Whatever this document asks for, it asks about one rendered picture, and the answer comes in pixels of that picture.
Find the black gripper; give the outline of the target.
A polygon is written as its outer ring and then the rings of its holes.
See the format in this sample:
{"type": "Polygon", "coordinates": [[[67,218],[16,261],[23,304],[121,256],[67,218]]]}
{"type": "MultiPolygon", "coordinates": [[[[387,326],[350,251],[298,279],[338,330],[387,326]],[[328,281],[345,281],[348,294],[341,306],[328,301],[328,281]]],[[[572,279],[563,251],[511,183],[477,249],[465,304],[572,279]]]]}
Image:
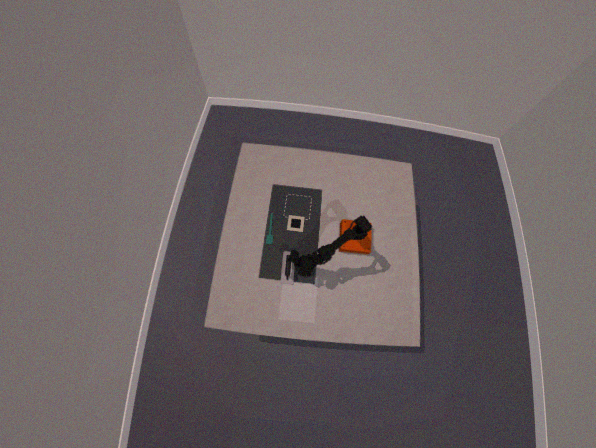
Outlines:
{"type": "Polygon", "coordinates": [[[294,263],[294,266],[301,267],[300,263],[302,263],[304,260],[310,258],[310,256],[311,256],[310,254],[308,254],[308,256],[302,255],[302,257],[299,258],[299,253],[295,250],[291,250],[290,258],[287,259],[287,262],[292,262],[292,263],[294,263]]]}

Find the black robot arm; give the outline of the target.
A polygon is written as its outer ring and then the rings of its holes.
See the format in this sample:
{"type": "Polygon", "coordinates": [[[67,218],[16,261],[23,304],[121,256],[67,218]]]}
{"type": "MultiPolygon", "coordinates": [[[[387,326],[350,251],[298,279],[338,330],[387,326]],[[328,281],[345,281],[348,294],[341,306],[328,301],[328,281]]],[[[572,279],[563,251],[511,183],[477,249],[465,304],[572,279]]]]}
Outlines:
{"type": "Polygon", "coordinates": [[[362,240],[368,235],[367,233],[371,231],[372,225],[367,220],[367,218],[363,216],[359,216],[355,220],[351,222],[351,226],[347,229],[343,235],[341,235],[338,239],[336,239],[331,244],[327,244],[326,246],[322,246],[313,252],[310,258],[304,260],[300,263],[300,269],[298,271],[298,275],[302,277],[308,277],[312,274],[310,270],[315,268],[317,265],[324,265],[332,259],[332,256],[335,254],[336,250],[344,245],[349,240],[362,240]],[[356,225],[352,227],[352,224],[355,223],[356,225]],[[319,254],[316,252],[318,251],[319,254]],[[326,260],[326,261],[325,261],[326,260]],[[325,262],[324,262],[325,261],[325,262]]]}

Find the beige square tile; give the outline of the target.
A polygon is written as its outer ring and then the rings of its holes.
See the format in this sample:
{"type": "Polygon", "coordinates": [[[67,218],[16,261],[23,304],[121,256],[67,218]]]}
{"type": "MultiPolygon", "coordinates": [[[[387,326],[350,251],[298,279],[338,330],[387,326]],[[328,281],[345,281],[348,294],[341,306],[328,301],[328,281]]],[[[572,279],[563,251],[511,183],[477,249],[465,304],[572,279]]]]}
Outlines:
{"type": "Polygon", "coordinates": [[[287,230],[303,232],[305,217],[289,215],[287,230]]]}

